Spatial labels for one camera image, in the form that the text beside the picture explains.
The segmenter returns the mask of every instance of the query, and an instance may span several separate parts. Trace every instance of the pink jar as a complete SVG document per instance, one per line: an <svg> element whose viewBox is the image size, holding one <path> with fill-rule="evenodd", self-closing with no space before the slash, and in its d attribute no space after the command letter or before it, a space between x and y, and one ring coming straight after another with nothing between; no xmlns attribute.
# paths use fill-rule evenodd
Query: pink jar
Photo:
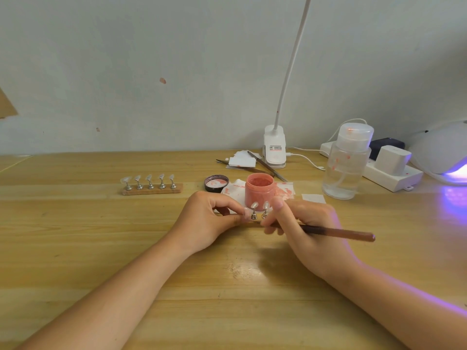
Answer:
<svg viewBox="0 0 467 350"><path fill-rule="evenodd" d="M245 183L245 205L251 207L254 202L258 203L256 211L263 211L265 201L271 201L274 197L274 178L265 173L253 173Z"/></svg>

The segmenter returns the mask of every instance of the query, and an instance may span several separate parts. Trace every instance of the wooden table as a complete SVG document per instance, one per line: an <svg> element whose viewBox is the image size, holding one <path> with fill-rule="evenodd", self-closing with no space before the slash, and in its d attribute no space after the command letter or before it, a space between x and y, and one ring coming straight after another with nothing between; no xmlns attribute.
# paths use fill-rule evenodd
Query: wooden table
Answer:
<svg viewBox="0 0 467 350"><path fill-rule="evenodd" d="M0 349L13 348L157 241L206 176L245 180L247 172L214 160L233 153L0 157ZM184 192L119 194L120 178L149 173L175 174ZM323 173L304 159L289 157L281 173L297 199L321 194ZM363 179L354 199L326 200L344 227L377 236L374 244L351 243L363 261L467 306L467 188L426 177L414 191L394 194ZM236 228L173 274L125 348L404 347L309 273L283 236Z"/></svg>

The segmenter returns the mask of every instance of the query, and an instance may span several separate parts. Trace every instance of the person's left arm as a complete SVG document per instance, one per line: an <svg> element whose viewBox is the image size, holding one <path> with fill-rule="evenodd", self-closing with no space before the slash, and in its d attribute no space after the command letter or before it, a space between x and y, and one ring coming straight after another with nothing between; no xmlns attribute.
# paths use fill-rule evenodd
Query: person's left arm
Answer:
<svg viewBox="0 0 467 350"><path fill-rule="evenodd" d="M163 238L17 349L121 349L178 266L244 218L230 197L196 192Z"/></svg>

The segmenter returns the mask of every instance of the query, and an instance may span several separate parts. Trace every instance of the person's left hand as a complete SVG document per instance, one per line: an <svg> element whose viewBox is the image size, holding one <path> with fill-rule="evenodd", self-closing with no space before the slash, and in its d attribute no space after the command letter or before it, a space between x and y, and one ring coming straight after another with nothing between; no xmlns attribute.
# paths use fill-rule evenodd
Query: person's left hand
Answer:
<svg viewBox="0 0 467 350"><path fill-rule="evenodd" d="M223 216L214 214L214 209ZM198 191L190 196L166 237L193 254L209 247L225 230L248 221L245 208L230 196Z"/></svg>

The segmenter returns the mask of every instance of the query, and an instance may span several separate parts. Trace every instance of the white wall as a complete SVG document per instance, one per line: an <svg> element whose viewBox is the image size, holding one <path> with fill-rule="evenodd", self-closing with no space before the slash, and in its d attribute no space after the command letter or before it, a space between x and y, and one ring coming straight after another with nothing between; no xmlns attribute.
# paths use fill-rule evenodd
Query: white wall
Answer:
<svg viewBox="0 0 467 350"><path fill-rule="evenodd" d="M304 2L0 0L0 153L260 147ZM281 124L404 139L466 93L467 0L312 0Z"/></svg>

